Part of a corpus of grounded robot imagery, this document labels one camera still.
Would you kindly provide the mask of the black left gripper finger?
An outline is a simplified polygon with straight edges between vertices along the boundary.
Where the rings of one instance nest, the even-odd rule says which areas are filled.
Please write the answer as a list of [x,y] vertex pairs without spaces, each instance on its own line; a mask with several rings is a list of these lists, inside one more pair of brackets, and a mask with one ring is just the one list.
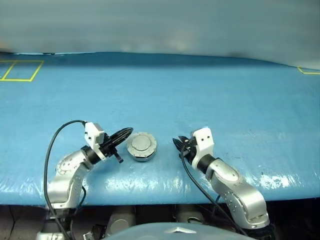
[[112,138],[127,138],[133,132],[132,127],[123,128],[117,132],[115,132],[111,137]]
[[124,142],[131,134],[131,131],[118,131],[110,137],[110,144],[114,147]]

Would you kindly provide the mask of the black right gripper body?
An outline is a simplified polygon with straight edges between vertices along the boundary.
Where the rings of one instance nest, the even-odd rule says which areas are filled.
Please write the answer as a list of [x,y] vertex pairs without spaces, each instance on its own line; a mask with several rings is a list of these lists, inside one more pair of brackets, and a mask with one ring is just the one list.
[[192,163],[192,161],[194,160],[196,154],[197,154],[197,140],[196,138],[193,136],[191,138],[188,138],[188,141],[185,142],[184,147],[186,147],[186,151],[184,154],[184,157],[186,158],[188,163]]

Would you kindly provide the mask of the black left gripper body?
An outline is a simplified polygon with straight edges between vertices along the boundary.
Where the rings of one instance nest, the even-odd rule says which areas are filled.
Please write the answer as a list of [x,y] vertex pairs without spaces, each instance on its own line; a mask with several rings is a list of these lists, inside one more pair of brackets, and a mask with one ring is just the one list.
[[112,155],[115,156],[115,158],[117,159],[117,161],[121,164],[124,160],[123,158],[118,154],[118,151],[116,149],[116,147],[112,146],[110,144],[110,137],[109,135],[107,135],[106,133],[104,134],[103,137],[103,142],[100,145],[100,151],[102,152],[102,154],[106,157],[109,158]]

